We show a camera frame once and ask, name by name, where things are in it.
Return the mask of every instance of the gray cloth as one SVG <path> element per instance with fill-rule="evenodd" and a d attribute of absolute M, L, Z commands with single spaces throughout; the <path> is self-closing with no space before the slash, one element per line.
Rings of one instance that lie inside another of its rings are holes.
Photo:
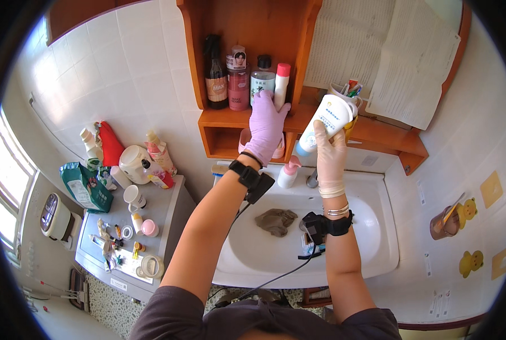
<path fill-rule="evenodd" d="M 255 223 L 263 230 L 269 231 L 276 237 L 287 235 L 287 228 L 293 223 L 298 215 L 291 210 L 270 209 L 255 218 Z"/>
<path fill-rule="evenodd" d="M 300 340 L 400 339 L 389 309 L 365 309 L 331 325 L 312 312 L 277 306 L 264 300 L 244 300 L 214 309 L 204 317 L 204 305 L 187 290 L 157 289 L 134 325 L 129 339 L 234 340 L 251 329 L 284 333 Z"/>

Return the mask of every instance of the gray shirt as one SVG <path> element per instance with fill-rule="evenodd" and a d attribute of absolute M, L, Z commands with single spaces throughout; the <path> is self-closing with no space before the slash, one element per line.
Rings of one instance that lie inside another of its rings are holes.
<path fill-rule="evenodd" d="M 193 293 L 173 286 L 157 289 L 134 325 L 129 339 L 236 339 L 257 328 L 297 339 L 400 339 L 389 309 L 372 308 L 331 325 L 304 309 L 281 307 L 264 300 L 244 300 L 214 309 Z"/>

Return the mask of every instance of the bathroom sink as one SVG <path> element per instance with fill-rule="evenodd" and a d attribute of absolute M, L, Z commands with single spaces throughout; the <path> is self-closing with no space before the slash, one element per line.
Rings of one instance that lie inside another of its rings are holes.
<path fill-rule="evenodd" d="M 280 169 L 280 165 L 270 164 L 263 172 L 277 180 Z M 275 183 L 256 204 L 242 213 L 222 247 L 213 283 L 256 287 L 304 263 L 305 260 L 297 258 L 302 255 L 301 238 L 304 235 L 299 222 L 311 211 L 323 212 L 318 190 L 306 186 L 306 177 L 312 171 L 311 168 L 299 169 L 290 189 L 282 189 Z M 346 172 L 344 178 L 349 207 L 355 214 L 353 229 L 361 254 L 362 275 L 367 278 L 388 273 L 396 268 L 399 253 L 384 177 L 374 173 Z M 255 224 L 255 217 L 271 208 L 290 209 L 298 215 L 282 238 Z M 321 286 L 327 286 L 324 254 L 266 288 Z"/>

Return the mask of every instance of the orange wooden shelf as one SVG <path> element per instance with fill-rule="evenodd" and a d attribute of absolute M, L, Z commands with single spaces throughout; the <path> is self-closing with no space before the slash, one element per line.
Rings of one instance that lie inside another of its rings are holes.
<path fill-rule="evenodd" d="M 246 48 L 250 65 L 259 54 L 270 54 L 273 66 L 278 62 L 292 67 L 287 101 L 292 104 L 284 122 L 286 150 L 283 158 L 271 160 L 287 163 L 297 138 L 304 131 L 319 105 L 318 89 L 303 86 L 317 14 L 322 0 L 176 0 L 183 14 L 189 65 L 196 103 L 202 109 L 198 126 L 209 158 L 234 159 L 238 155 L 240 131 L 249 127 L 251 108 L 236 112 L 229 108 L 208 107 L 204 82 L 203 43 L 208 34 L 221 35 L 221 62 L 234 44 Z M 464 5 L 461 18 L 461 44 L 443 93 L 451 84 L 464 52 L 471 12 Z M 420 130 L 404 129 L 363 116 L 364 106 L 353 126 L 350 147 L 394 154 L 400 158 L 407 175 L 429 156 L 420 139 Z"/>

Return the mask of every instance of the faucet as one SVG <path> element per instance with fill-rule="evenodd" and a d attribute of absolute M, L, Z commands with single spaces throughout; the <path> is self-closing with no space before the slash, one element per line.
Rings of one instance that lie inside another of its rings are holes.
<path fill-rule="evenodd" d="M 316 188 L 319 185 L 319 182 L 317 181 L 317 168 L 306 179 L 306 185 L 311 188 Z"/>

